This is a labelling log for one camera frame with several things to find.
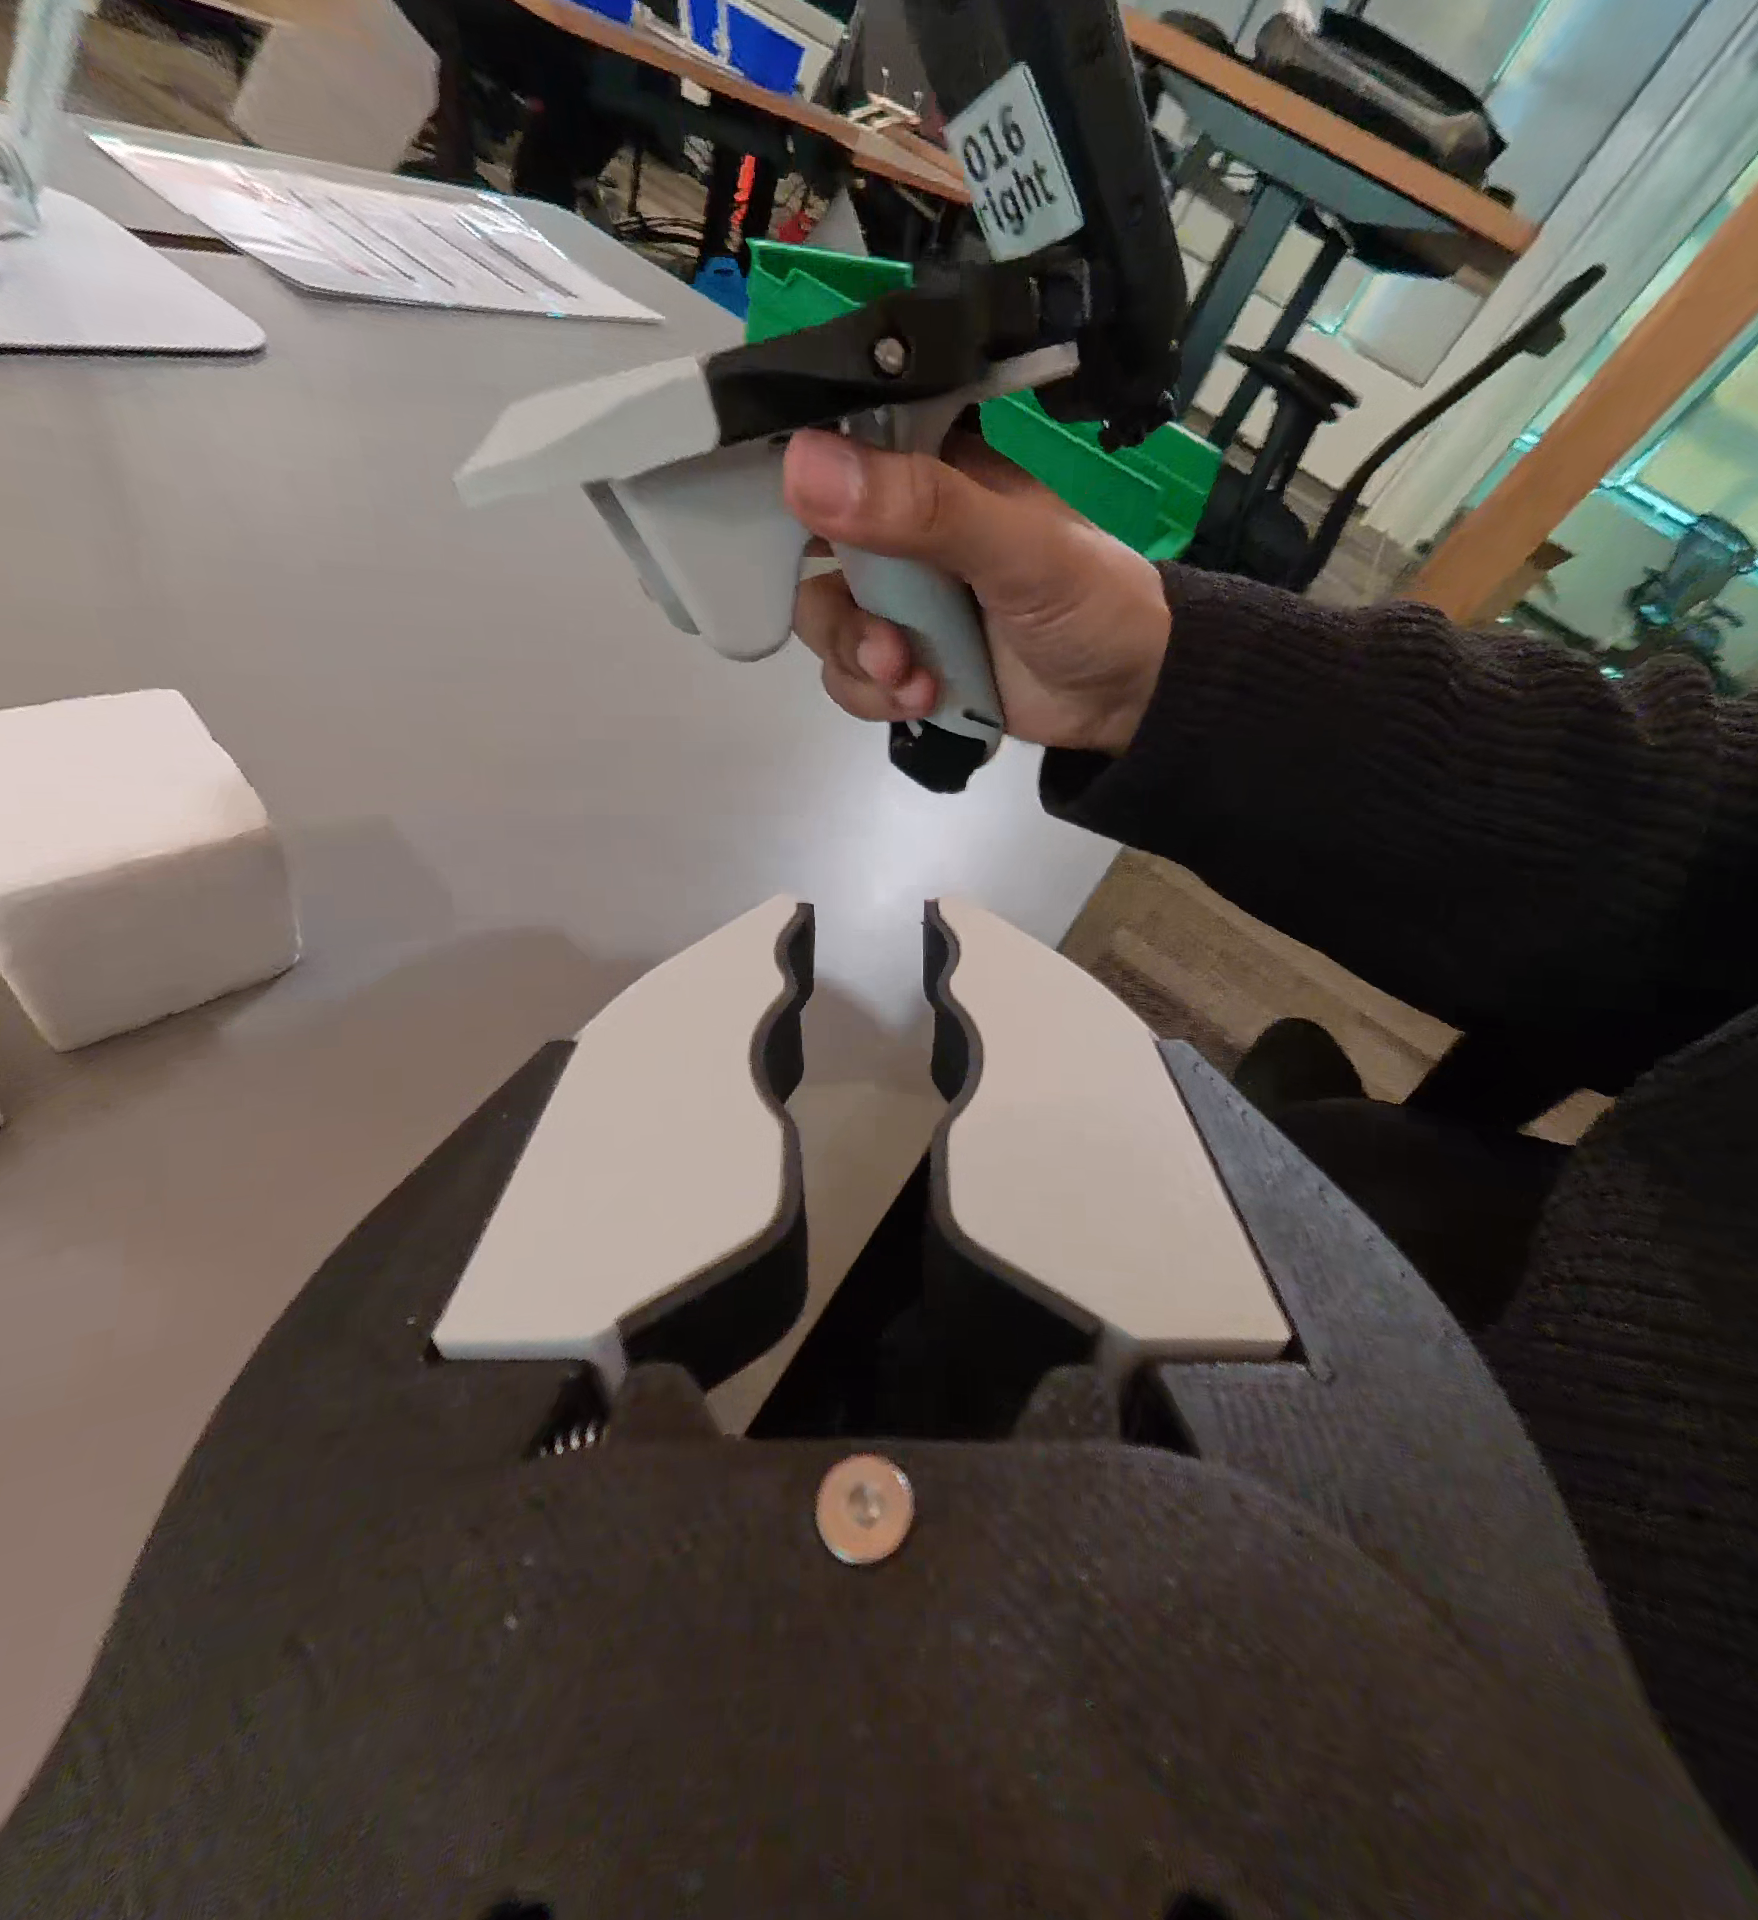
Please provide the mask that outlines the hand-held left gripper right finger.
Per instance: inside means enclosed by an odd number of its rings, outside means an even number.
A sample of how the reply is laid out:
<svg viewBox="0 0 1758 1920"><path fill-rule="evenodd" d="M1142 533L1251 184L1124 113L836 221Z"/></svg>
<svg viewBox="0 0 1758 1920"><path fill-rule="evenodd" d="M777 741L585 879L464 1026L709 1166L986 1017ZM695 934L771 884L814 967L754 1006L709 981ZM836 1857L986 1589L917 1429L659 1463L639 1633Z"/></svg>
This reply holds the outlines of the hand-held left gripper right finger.
<svg viewBox="0 0 1758 1920"><path fill-rule="evenodd" d="M974 901L925 901L934 1017L934 1241L1127 1379L1144 1359L1272 1365L1274 1278L1191 1121L1159 1034Z"/></svg>

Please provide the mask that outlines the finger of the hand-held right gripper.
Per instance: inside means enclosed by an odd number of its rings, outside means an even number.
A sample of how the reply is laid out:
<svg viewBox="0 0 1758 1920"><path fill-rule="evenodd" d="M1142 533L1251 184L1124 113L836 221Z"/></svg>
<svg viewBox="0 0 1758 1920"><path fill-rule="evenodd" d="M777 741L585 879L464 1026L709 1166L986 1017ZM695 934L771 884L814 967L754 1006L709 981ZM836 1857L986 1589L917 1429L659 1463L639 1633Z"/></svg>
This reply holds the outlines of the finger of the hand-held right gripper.
<svg viewBox="0 0 1758 1920"><path fill-rule="evenodd" d="M453 471L460 507L630 484L721 448L703 357L661 357L626 377L511 403Z"/></svg>

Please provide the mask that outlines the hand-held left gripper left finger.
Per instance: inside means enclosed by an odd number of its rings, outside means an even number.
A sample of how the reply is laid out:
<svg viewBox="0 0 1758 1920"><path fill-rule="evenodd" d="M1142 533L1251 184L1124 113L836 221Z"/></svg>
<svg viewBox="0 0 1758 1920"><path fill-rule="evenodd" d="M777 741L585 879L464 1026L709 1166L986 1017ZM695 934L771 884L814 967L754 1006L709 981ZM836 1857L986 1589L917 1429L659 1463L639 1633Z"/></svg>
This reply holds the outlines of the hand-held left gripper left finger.
<svg viewBox="0 0 1758 1920"><path fill-rule="evenodd" d="M814 911L771 898L614 1000L554 1089L434 1319L441 1359L636 1365L695 1387L771 1354L805 1309L789 1100Z"/></svg>

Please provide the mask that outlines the large white foam cube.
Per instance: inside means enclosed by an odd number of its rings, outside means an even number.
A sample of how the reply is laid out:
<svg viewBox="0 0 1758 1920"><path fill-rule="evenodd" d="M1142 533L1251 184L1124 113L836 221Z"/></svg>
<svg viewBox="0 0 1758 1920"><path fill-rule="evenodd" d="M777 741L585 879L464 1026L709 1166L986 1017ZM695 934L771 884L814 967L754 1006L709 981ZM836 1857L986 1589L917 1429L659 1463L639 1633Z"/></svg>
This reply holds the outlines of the large white foam cube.
<svg viewBox="0 0 1758 1920"><path fill-rule="evenodd" d="M0 981L57 1052L292 963L285 841L183 691L0 711Z"/></svg>

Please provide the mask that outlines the person's right forearm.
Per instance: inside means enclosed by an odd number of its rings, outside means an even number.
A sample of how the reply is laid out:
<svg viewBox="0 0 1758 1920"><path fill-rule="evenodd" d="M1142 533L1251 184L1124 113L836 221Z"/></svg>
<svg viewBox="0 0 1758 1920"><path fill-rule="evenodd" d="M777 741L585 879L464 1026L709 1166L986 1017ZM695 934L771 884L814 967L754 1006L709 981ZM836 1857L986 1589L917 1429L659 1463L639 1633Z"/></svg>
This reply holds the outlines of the person's right forearm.
<svg viewBox="0 0 1758 1920"><path fill-rule="evenodd" d="M1163 585L1142 729L1046 750L1046 817L1451 1026L1416 1113L1512 1133L1693 1046L1709 1121L1758 1133L1758 691L1408 601Z"/></svg>

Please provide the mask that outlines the grey desk with wood edge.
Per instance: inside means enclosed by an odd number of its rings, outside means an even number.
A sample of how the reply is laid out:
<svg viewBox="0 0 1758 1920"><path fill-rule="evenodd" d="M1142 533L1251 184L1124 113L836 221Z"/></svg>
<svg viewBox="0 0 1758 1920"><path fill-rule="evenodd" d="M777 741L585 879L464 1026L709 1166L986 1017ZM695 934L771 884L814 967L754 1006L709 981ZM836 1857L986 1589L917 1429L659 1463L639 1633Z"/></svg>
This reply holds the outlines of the grey desk with wood edge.
<svg viewBox="0 0 1758 1920"><path fill-rule="evenodd" d="M925 135L854 133L843 113L828 113L828 109L808 109L799 98L777 98L766 84L747 84L727 62L716 62L689 48L672 48L668 32L626 29L626 25L614 25L591 7L526 0L521 14L552 25L554 32L597 48L597 53L614 53L626 62L639 62L639 66L659 66L659 73L672 73L672 80L689 80L709 98L754 109L754 113L766 113L789 133L808 133L808 135L836 140L848 157L854 174L884 174L884 184L910 189L925 196L966 202L957 166ZM1307 157L1335 157L1348 174L1388 189L1416 216L1432 216L1440 233L1462 233L1483 255L1483 272L1506 272L1536 242L1536 225L1521 212L1495 202L1492 191L1477 191L1466 184L1440 174L1432 166L1425 166L1425 157L1388 148L1382 135L1338 119L1335 109L1251 73L1246 62L1209 53L1201 39L1166 29L1163 15L1144 15L1144 14L1127 7L1124 29L1127 29L1127 48L1142 56L1149 56L1176 80L1191 80L1209 105L1246 109L1251 133L1282 133Z"/></svg>

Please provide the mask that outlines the person's right hand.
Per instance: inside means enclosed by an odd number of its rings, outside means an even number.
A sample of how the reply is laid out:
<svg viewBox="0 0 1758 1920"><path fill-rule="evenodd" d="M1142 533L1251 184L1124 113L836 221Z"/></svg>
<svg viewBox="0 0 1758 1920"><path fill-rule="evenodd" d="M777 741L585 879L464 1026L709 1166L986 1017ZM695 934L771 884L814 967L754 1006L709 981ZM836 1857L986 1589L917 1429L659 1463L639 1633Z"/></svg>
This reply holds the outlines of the person's right hand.
<svg viewBox="0 0 1758 1920"><path fill-rule="evenodd" d="M1166 588L1144 557L974 431L955 431L943 456L799 431L780 499L814 542L910 560L974 596L1015 741L1127 751L1166 655Z"/></svg>

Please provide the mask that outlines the green plastic bin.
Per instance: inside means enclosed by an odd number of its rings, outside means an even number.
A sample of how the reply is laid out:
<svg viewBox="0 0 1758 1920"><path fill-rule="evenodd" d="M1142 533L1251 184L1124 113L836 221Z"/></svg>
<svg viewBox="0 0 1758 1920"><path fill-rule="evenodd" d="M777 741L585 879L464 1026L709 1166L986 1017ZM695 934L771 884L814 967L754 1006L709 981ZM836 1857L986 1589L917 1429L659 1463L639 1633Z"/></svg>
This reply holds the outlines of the green plastic bin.
<svg viewBox="0 0 1758 1920"><path fill-rule="evenodd" d="M747 242L747 346L836 321L880 293L910 292L906 263L836 255L808 242ZM1134 448L1107 448L1092 428L1053 418L1032 391L974 407L980 441L1036 477L1085 519L1107 527L1144 560L1180 560L1211 499L1222 456L1187 428L1159 428Z"/></svg>

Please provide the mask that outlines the black office chair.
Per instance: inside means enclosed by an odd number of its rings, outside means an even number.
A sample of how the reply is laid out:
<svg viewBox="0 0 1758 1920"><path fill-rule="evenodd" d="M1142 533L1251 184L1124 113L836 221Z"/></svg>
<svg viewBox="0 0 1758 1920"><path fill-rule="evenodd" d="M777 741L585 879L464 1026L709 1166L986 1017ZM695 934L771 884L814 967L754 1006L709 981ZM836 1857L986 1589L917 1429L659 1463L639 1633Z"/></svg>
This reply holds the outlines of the black office chair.
<svg viewBox="0 0 1758 1920"><path fill-rule="evenodd" d="M1274 398L1272 431L1246 471L1219 471L1209 508L1187 542L1187 560L1201 571L1251 578L1272 588L1307 588L1346 527L1356 519L1379 471L1388 471L1430 428L1462 407L1483 382L1521 357L1551 357L1564 346L1564 320L1605 281L1605 266L1564 280L1506 343L1495 343L1462 382L1451 382L1430 407L1401 418L1329 499L1321 519L1303 527L1287 507L1303 448L1321 428L1338 428L1356 407L1356 391L1321 377L1291 352L1239 352L1251 391Z"/></svg>

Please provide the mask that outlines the person's legs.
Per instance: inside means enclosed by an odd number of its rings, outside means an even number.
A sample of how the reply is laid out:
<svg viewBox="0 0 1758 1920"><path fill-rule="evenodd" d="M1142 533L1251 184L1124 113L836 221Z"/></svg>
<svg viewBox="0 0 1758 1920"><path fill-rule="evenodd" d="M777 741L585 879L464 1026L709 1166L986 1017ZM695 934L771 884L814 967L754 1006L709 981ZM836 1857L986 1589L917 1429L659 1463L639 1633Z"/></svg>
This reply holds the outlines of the person's legs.
<svg viewBox="0 0 1758 1920"><path fill-rule="evenodd" d="M1541 1077L1495 1043L1457 1036L1388 1103L1360 1089L1335 1034L1272 1018L1230 1089L1392 1241L1462 1329L1500 1319L1570 1156L1524 1133Z"/></svg>

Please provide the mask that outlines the laminated instruction sheet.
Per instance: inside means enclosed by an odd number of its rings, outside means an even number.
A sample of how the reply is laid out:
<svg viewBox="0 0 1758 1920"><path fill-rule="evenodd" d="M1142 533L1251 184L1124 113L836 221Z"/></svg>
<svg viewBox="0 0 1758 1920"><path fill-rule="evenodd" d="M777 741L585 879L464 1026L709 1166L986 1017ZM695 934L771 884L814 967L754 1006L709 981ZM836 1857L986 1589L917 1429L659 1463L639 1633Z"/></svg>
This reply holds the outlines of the laminated instruction sheet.
<svg viewBox="0 0 1758 1920"><path fill-rule="evenodd" d="M488 191L415 196L399 189L164 156L105 133L92 140L172 212L324 302L554 321L661 321Z"/></svg>

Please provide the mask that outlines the black bag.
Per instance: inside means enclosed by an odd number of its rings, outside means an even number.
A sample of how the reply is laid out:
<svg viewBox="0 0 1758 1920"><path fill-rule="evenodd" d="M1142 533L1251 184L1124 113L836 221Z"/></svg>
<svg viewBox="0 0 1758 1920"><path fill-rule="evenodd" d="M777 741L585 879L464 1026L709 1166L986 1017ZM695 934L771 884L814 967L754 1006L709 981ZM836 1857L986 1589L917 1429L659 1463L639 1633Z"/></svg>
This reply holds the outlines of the black bag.
<svg viewBox="0 0 1758 1920"><path fill-rule="evenodd" d="M1483 184L1506 156L1492 109L1462 80L1356 14L1272 14L1251 32L1251 66L1451 184Z"/></svg>

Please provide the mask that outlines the blue plastic bin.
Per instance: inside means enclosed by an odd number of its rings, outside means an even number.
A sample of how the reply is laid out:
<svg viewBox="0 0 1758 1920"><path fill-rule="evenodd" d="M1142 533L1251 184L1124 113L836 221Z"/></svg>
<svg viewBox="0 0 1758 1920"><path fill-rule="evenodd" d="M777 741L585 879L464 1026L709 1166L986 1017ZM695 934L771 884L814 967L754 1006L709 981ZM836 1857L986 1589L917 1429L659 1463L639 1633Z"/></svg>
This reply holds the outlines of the blue plastic bin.
<svg viewBox="0 0 1758 1920"><path fill-rule="evenodd" d="M730 0L585 0L585 14L616 25L616 29L648 29L648 32L672 32L688 39L703 62L730 66L747 84L766 84L777 98L799 98L805 80L805 39Z"/></svg>

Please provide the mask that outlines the white document stand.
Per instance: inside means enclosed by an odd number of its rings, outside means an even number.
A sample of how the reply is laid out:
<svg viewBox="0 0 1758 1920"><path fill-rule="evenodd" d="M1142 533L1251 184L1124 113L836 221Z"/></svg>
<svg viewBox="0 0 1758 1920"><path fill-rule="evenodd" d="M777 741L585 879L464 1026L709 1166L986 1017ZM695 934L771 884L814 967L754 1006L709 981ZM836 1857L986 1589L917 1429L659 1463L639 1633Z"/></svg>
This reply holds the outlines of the white document stand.
<svg viewBox="0 0 1758 1920"><path fill-rule="evenodd" d="M0 352L43 357L256 357L256 320L172 255L53 191L53 140L96 7L23 0L0 98Z"/></svg>

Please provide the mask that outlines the wooden post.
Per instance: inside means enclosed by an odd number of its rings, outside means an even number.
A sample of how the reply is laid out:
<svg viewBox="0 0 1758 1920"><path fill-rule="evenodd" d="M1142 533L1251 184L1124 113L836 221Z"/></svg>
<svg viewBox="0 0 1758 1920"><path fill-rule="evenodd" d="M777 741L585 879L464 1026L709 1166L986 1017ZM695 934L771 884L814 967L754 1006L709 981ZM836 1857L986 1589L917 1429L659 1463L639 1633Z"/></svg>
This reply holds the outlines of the wooden post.
<svg viewBox="0 0 1758 1920"><path fill-rule="evenodd" d="M1713 377L1758 321L1758 189L1601 363L1541 441L1425 557L1408 601L1476 627L1495 585Z"/></svg>

